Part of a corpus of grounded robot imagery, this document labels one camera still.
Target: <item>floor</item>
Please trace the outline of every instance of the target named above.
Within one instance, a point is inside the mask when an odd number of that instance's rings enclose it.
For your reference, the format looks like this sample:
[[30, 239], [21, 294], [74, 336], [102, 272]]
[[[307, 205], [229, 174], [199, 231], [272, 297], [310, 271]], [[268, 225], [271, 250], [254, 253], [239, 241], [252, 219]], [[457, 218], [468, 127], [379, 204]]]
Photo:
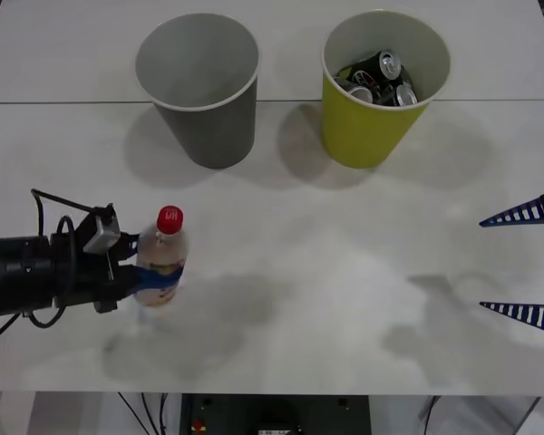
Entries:
[[[153, 419], [159, 419], [159, 394], [146, 395]], [[125, 393], [151, 431], [141, 397]], [[418, 415], [425, 396], [372, 396], [373, 435], [421, 435]], [[531, 405], [530, 397], [443, 397], [432, 410], [428, 435], [510, 435]], [[165, 412], [168, 435], [179, 427], [180, 396], [171, 394]], [[114, 392], [43, 392], [36, 395], [28, 435], [136, 435], [139, 423]], [[519, 435], [544, 435], [544, 398]]]

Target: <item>paper cup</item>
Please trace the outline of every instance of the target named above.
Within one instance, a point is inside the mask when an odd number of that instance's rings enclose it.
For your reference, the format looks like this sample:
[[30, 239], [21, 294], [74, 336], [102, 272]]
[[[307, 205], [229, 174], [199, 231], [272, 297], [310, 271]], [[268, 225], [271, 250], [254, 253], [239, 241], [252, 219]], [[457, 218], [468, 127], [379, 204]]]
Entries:
[[[417, 104], [385, 107], [359, 101], [333, 77], [380, 50], [394, 50], [411, 75]], [[450, 75], [447, 45], [429, 25], [389, 11], [355, 15], [328, 36], [322, 52], [323, 139], [328, 153], [351, 168], [372, 168], [395, 145], [442, 90]]]
[[243, 24], [219, 14], [188, 14], [147, 36], [135, 70], [188, 156], [222, 169], [252, 149], [258, 62], [256, 39]]

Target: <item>yellow paper cup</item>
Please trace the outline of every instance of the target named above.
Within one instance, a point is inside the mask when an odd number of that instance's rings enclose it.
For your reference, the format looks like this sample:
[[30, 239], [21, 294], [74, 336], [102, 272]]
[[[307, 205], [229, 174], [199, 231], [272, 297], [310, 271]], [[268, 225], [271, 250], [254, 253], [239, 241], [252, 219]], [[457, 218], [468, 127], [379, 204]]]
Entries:
[[[380, 50], [394, 50], [413, 80], [419, 102], [386, 107], [357, 100], [333, 79], [339, 70]], [[333, 159], [372, 168], [391, 153], [450, 75], [450, 53], [429, 25], [405, 14], [371, 11], [339, 24], [322, 52], [323, 139]]]

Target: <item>red bottle cap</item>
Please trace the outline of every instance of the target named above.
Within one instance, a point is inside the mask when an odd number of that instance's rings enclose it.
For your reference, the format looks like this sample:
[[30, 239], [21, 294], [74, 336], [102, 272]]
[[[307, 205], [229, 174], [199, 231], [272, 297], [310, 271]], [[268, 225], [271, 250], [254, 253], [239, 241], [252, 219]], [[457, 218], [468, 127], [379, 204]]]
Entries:
[[183, 212], [173, 206], [167, 206], [160, 210], [160, 214], [157, 216], [157, 229], [163, 233], [171, 236], [178, 233], [183, 226]]

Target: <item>gray paper cup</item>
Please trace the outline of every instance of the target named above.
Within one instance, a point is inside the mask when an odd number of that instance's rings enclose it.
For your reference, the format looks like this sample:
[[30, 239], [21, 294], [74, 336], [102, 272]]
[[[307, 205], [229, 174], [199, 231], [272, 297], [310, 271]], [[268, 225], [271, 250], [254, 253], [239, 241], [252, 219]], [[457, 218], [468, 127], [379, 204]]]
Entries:
[[141, 88], [188, 156], [227, 168], [254, 144], [259, 51], [233, 18], [189, 14], [160, 24], [135, 60]]

